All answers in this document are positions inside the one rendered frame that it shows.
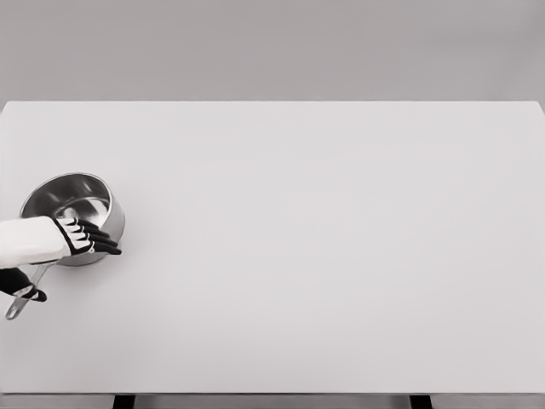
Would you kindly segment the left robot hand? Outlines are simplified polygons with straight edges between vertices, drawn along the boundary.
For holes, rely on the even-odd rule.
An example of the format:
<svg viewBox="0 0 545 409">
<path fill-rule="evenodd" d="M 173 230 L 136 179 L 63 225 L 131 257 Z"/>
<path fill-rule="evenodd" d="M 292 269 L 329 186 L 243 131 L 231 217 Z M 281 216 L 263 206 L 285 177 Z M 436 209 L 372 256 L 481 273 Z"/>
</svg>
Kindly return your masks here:
<svg viewBox="0 0 545 409">
<path fill-rule="evenodd" d="M 120 255 L 118 243 L 92 222 L 77 217 L 36 216 L 0 222 L 0 291 L 12 297 L 46 302 L 20 269 L 83 254 Z"/>
</svg>

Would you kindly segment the steel saucepan with long handle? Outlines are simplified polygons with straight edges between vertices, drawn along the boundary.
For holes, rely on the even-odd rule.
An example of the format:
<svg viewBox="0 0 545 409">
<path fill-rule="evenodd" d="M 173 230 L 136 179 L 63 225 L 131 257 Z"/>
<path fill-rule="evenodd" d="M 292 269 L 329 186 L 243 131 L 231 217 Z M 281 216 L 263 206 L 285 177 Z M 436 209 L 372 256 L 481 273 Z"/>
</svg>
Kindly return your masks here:
<svg viewBox="0 0 545 409">
<path fill-rule="evenodd" d="M 92 222 L 118 243 L 125 228 L 125 215 L 110 187 L 98 176 L 86 173 L 69 173 L 56 176 L 36 187 L 20 209 L 18 218 L 50 216 L 53 218 L 77 217 Z M 93 264 L 109 254 L 83 254 L 69 256 L 49 264 L 26 264 L 20 269 L 38 288 L 42 277 L 51 267 L 82 267 Z M 15 298 L 6 313 L 7 320 L 17 318 L 31 300 Z"/>
</svg>

